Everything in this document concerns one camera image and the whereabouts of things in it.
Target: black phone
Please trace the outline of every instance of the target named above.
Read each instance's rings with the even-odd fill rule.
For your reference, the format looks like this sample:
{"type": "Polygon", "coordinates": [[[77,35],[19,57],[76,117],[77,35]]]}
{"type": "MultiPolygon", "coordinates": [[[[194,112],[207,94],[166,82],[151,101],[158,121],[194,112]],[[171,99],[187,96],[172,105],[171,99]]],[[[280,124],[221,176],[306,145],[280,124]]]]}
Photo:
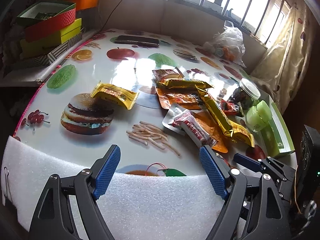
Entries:
{"type": "Polygon", "coordinates": [[[159,47],[159,40],[138,36],[120,35],[118,38],[116,38],[115,43],[133,44],[144,47],[159,47]]]}

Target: green jar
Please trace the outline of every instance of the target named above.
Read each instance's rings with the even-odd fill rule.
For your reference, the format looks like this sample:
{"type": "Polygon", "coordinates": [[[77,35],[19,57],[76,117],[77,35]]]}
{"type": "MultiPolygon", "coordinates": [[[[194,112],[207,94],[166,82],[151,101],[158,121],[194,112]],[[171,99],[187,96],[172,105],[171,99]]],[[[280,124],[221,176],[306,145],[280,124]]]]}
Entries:
{"type": "Polygon", "coordinates": [[[249,129],[259,132],[272,119],[272,113],[265,101],[261,101],[257,106],[252,106],[245,115],[245,123],[249,129]]]}

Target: white plastic bag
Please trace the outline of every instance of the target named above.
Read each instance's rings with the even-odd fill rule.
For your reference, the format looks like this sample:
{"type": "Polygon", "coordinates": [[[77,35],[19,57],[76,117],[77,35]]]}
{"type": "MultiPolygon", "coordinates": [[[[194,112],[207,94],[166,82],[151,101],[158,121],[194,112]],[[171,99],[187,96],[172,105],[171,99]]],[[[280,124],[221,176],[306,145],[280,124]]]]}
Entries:
{"type": "Polygon", "coordinates": [[[217,57],[233,61],[245,67],[242,56],[245,53],[242,32],[233,26],[233,22],[225,21],[225,31],[218,33],[212,41],[207,41],[203,47],[217,57]]]}

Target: screw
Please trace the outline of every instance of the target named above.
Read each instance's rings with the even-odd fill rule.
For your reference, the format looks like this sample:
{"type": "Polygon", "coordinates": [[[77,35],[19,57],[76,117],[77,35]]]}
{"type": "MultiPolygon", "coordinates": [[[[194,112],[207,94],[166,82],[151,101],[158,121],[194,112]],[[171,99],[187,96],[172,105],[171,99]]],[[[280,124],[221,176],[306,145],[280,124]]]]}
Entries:
{"type": "Polygon", "coordinates": [[[232,173],[233,175],[239,175],[239,174],[240,174],[240,171],[239,171],[238,169],[232,169],[232,170],[231,170],[231,173],[232,173]]]}
{"type": "Polygon", "coordinates": [[[266,179],[266,180],[270,180],[271,179],[270,175],[266,174],[266,173],[263,174],[263,178],[266,179]]]}
{"type": "Polygon", "coordinates": [[[50,176],[50,179],[51,180],[55,180],[55,179],[57,179],[58,178],[58,174],[52,174],[51,176],[50,176]]]}
{"type": "Polygon", "coordinates": [[[88,175],[90,173],[90,169],[84,169],[80,173],[81,175],[88,175]]]}

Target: jar lid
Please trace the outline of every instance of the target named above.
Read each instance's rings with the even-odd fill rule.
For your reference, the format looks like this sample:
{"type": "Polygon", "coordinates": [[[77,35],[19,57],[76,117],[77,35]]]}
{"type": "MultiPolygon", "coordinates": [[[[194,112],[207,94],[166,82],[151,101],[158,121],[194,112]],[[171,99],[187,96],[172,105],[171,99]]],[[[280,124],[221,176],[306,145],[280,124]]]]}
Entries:
{"type": "Polygon", "coordinates": [[[272,119],[272,113],[265,101],[261,101],[256,106],[258,115],[261,117],[263,122],[267,123],[272,119]]]}
{"type": "Polygon", "coordinates": [[[251,81],[247,80],[246,78],[242,78],[239,82],[240,87],[243,88],[244,91],[246,91],[253,99],[259,99],[260,98],[260,91],[257,89],[255,84],[253,84],[251,81]]]}

